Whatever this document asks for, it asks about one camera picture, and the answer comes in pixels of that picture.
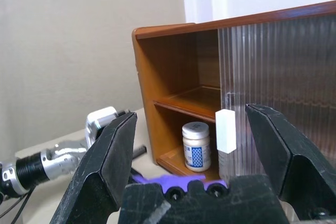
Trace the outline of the purple tissue pack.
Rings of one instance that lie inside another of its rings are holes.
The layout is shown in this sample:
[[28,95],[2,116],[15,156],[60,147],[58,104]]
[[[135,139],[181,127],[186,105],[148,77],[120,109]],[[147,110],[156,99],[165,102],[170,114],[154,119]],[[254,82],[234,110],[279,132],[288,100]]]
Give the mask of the purple tissue pack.
[[187,186],[189,182],[199,180],[203,183],[204,190],[208,190],[212,184],[221,184],[225,188],[227,184],[222,179],[206,181],[204,174],[198,175],[162,175],[154,178],[145,178],[141,174],[132,175],[129,180],[129,184],[159,184],[162,187],[165,194],[171,187],[180,187],[184,192],[187,192]]

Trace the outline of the wooden cabinet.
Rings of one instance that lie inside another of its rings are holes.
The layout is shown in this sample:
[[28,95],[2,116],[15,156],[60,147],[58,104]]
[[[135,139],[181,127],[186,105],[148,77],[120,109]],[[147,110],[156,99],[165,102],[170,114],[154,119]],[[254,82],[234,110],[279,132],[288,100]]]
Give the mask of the wooden cabinet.
[[182,126],[202,121],[211,136],[212,164],[205,176],[220,178],[215,125],[215,112],[223,109],[220,29],[327,15],[336,15],[336,1],[201,24],[135,29],[133,48],[153,161],[173,174],[191,174],[184,163]]

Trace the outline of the ribbed clear sliding door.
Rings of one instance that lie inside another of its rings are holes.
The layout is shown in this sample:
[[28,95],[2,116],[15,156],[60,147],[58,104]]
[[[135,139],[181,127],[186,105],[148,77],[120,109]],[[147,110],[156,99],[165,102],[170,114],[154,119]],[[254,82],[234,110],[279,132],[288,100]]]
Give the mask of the ribbed clear sliding door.
[[280,111],[336,165],[336,15],[277,23]]
[[218,154],[222,179],[264,171],[245,106],[256,103],[281,112],[277,99],[280,93],[275,52],[279,34],[277,23],[242,25],[218,31],[221,103],[223,109],[235,112],[237,145],[229,154]]

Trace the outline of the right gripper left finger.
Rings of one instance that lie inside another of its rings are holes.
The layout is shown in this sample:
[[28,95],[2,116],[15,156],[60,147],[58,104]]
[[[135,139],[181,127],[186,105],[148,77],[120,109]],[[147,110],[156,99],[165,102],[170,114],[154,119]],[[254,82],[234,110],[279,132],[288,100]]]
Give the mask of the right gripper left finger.
[[136,113],[129,112],[104,128],[82,158],[49,224],[106,224],[120,209],[136,122]]

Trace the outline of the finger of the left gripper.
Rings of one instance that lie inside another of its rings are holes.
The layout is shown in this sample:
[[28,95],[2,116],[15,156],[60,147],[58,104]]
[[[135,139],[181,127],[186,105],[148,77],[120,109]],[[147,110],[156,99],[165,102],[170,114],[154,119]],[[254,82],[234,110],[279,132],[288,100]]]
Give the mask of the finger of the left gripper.
[[132,159],[137,159],[144,154],[146,154],[146,146],[142,145],[133,151]]

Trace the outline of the white door handle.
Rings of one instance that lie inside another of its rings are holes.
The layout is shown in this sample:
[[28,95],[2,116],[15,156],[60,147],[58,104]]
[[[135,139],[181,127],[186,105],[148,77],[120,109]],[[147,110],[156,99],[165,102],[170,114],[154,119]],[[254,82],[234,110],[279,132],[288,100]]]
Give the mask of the white door handle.
[[217,150],[229,154],[236,148],[236,118],[232,110],[215,112]]

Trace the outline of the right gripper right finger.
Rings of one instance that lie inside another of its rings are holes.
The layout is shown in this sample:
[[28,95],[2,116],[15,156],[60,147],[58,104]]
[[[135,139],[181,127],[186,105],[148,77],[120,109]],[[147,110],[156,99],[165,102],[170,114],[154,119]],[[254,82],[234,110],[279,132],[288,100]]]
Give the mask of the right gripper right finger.
[[273,108],[245,108],[259,159],[282,201],[336,206],[336,169],[316,145]]

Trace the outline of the white-lidded jar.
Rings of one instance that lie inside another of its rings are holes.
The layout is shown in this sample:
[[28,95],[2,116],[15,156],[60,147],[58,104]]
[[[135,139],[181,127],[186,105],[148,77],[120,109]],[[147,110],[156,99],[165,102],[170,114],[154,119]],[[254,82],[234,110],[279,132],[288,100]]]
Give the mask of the white-lidded jar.
[[185,165],[194,172],[211,166],[209,126],[204,122],[190,122],[182,127]]

